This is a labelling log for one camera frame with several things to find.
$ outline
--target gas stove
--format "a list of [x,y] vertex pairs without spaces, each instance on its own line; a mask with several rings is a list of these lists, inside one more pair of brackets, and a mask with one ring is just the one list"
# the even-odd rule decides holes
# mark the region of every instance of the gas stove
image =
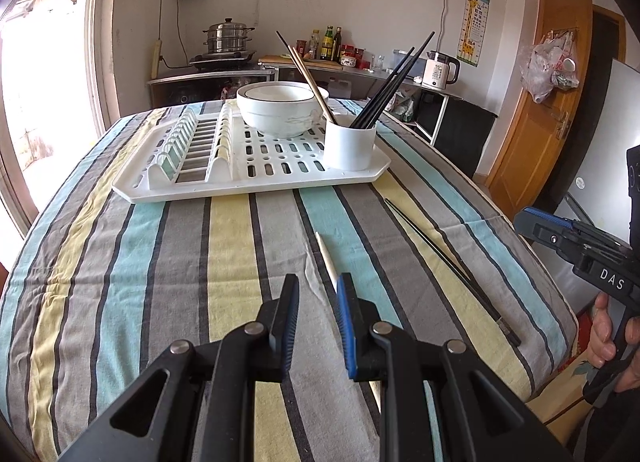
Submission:
[[199,71],[237,70],[251,60],[255,51],[215,52],[213,54],[199,54],[189,61]]

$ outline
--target refrigerator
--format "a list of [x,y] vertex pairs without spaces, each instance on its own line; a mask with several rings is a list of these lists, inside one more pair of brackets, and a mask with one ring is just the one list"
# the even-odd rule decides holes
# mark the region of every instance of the refrigerator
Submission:
[[[613,61],[607,96],[589,149],[555,215],[583,220],[629,242],[631,199],[626,151],[640,145],[640,72]],[[572,265],[535,243],[533,249],[577,314],[598,290]]]

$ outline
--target cutting board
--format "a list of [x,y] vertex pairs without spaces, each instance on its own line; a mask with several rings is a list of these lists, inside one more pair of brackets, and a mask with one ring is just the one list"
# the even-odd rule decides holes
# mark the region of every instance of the cutting board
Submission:
[[[272,65],[293,65],[293,60],[290,58],[283,58],[282,56],[263,56],[258,59],[259,64],[272,64]],[[342,65],[335,62],[326,62],[324,60],[308,60],[305,59],[305,64],[313,65],[318,68],[325,68],[326,70],[342,70]]]

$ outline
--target striped tablecloth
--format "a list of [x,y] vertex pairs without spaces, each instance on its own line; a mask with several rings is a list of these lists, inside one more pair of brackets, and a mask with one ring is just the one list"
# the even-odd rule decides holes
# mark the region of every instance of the striped tablecloth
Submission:
[[[258,384],[256,460],[377,461],[378,410],[369,387],[347,378],[315,231],[383,319],[420,340],[463,339],[522,398],[566,359],[575,317],[538,259],[468,179],[388,118],[377,144],[392,163],[372,184],[128,204],[111,191],[114,176],[183,109],[121,119],[40,214],[5,287],[0,411],[43,462],[171,341],[222,338],[278,297],[286,273],[301,289],[292,368],[281,386]],[[522,346],[385,197],[479,282]]]

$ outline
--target white cylindrical cup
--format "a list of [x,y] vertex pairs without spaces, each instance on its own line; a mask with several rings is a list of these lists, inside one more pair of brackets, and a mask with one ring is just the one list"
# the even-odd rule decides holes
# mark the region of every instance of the white cylindrical cup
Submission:
[[322,159],[324,166],[343,171],[361,171],[369,168],[373,143],[376,140],[376,127],[358,130],[349,128],[353,116],[336,114],[335,119],[338,125],[331,121],[326,122]]

